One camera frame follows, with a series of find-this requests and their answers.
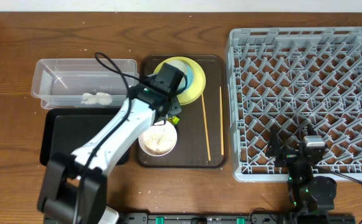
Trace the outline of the green yellow snack wrapper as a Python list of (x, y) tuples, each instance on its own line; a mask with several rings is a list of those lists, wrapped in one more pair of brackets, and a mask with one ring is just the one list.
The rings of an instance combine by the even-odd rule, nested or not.
[(179, 118), (177, 116), (172, 116), (167, 119), (168, 122), (170, 122), (172, 125), (176, 126), (179, 122)]

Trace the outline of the white bowl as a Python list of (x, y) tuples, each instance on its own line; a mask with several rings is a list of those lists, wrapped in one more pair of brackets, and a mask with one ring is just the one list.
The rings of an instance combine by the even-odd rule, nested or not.
[(139, 138), (141, 149), (150, 156), (163, 156), (172, 151), (177, 143), (176, 128), (168, 121), (152, 125)]

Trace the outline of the pile of rice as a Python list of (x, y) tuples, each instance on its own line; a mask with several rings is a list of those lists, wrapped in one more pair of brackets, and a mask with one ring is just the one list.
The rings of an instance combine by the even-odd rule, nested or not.
[(144, 144), (146, 150), (153, 155), (162, 155), (166, 154), (173, 148), (173, 141), (165, 134), (153, 133), (149, 134), (145, 140)]

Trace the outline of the white tissue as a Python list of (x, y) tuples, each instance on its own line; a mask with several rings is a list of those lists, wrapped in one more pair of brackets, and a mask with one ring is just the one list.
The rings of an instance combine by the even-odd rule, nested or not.
[(81, 104), (85, 105), (110, 105), (112, 103), (112, 96), (108, 93), (98, 92), (95, 95), (91, 93), (84, 93), (82, 95)]

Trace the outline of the white cup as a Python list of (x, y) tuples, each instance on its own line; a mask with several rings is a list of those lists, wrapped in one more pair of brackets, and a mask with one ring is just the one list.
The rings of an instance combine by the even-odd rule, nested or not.
[(187, 65), (184, 62), (182, 62), (180, 60), (172, 60), (172, 61), (169, 61), (168, 64), (177, 68), (178, 70), (183, 72), (185, 75), (187, 74), (188, 69), (187, 69)]

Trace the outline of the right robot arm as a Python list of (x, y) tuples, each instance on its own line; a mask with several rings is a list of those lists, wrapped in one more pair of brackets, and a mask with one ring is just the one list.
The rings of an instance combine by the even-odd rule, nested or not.
[(334, 209), (336, 182), (325, 176), (314, 176), (313, 166), (323, 159), (327, 145), (312, 125), (296, 149), (287, 149), (280, 143), (277, 130), (270, 129), (270, 140), (265, 153), (275, 159), (275, 167), (288, 170), (288, 191), (295, 208), (287, 212), (284, 223), (329, 223), (328, 212)]

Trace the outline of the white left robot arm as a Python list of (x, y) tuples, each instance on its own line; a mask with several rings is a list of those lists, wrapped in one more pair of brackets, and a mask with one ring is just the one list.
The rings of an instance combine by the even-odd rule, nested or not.
[(115, 117), (71, 154), (56, 152), (46, 164), (37, 209), (59, 223), (116, 223), (107, 206), (107, 178), (133, 142), (165, 117), (177, 87), (138, 84)]

